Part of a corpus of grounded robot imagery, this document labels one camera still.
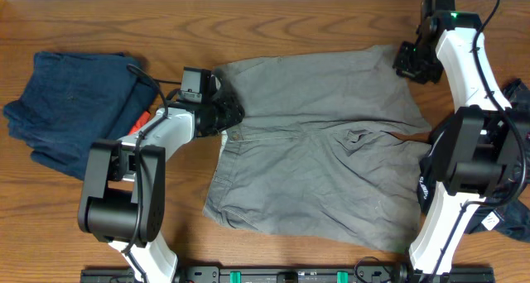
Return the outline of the grey shorts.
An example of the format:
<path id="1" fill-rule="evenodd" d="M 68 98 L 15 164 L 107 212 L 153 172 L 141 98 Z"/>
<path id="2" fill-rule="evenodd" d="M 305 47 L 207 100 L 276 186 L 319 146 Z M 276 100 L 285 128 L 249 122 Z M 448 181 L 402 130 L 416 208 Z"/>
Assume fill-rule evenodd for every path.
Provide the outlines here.
<path id="1" fill-rule="evenodd" d="M 203 208 L 227 228 L 403 252 L 415 239 L 430 131 L 394 46 L 217 67 L 243 105 L 223 133 Z"/>

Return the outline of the black patterned jersey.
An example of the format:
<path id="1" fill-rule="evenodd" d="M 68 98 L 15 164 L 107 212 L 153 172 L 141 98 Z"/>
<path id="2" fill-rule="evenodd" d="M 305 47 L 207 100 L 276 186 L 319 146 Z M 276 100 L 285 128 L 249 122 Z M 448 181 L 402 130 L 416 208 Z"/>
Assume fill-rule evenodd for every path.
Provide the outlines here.
<path id="1" fill-rule="evenodd" d="M 512 80 L 504 89 L 504 97 L 516 110 L 529 113 L 529 88 L 521 79 Z M 421 211 L 428 213 L 435 193 L 430 155 L 420 160 L 420 178 L 417 184 L 417 199 Z M 497 231 L 520 242 L 529 242 L 529 207 L 520 200 L 496 209 L 479 207 L 467 225 L 466 234 Z"/>

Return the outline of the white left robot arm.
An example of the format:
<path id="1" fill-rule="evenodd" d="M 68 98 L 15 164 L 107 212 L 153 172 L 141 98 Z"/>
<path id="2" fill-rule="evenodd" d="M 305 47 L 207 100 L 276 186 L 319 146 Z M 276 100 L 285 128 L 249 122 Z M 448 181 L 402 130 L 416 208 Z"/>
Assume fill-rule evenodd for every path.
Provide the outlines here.
<path id="1" fill-rule="evenodd" d="M 161 233 L 166 163 L 185 144 L 242 122 L 237 97 L 199 103 L 165 101 L 154 118 L 132 135 L 98 140 L 89 150 L 79 228 L 120 252 L 128 269 L 82 271 L 83 282 L 183 282 L 178 256 Z"/>

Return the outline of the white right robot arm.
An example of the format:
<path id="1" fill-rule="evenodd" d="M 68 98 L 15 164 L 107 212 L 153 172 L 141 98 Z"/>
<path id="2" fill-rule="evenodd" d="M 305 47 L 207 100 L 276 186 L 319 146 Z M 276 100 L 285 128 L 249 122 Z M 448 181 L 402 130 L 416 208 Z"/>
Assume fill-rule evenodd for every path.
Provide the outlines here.
<path id="1" fill-rule="evenodd" d="M 422 230 L 409 247 L 418 282 L 451 278 L 452 258 L 481 207 L 497 207 L 522 192 L 525 175 L 506 196 L 491 203 L 495 188 L 526 155 L 523 131 L 529 120 L 502 95 L 484 50 L 479 15 L 456 10 L 422 13 L 417 41 L 403 42 L 394 61 L 397 74 L 436 83 L 445 74 L 455 114 L 432 147 L 434 196 Z"/>

